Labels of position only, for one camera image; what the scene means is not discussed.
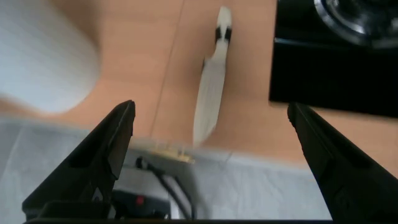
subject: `kitchen knife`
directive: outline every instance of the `kitchen knife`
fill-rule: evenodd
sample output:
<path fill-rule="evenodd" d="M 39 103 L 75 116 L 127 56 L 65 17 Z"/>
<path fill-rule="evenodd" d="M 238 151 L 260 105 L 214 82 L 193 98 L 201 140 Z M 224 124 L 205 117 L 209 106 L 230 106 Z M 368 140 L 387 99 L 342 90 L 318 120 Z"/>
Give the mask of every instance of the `kitchen knife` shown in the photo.
<path fill-rule="evenodd" d="M 226 71 L 226 57 L 231 40 L 231 11 L 222 6 L 218 13 L 216 50 L 203 62 L 197 107 L 193 121 L 193 145 L 201 144 L 216 127 Z"/>

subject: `wooden surface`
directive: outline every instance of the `wooden surface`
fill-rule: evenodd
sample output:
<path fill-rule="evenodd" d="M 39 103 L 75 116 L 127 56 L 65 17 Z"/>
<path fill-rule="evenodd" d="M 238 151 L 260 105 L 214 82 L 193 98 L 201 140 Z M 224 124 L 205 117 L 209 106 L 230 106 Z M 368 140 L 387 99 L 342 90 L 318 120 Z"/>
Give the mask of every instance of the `wooden surface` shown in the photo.
<path fill-rule="evenodd" d="M 191 144 L 205 56 L 214 51 L 221 5 L 233 15 L 223 98 L 205 147 L 304 163 L 286 105 L 268 102 L 276 0 L 53 0 L 99 48 L 96 88 L 64 114 L 0 103 L 3 113 L 93 128 L 116 104 L 137 105 L 134 133 Z M 318 110 L 335 128 L 398 175 L 396 119 Z"/>

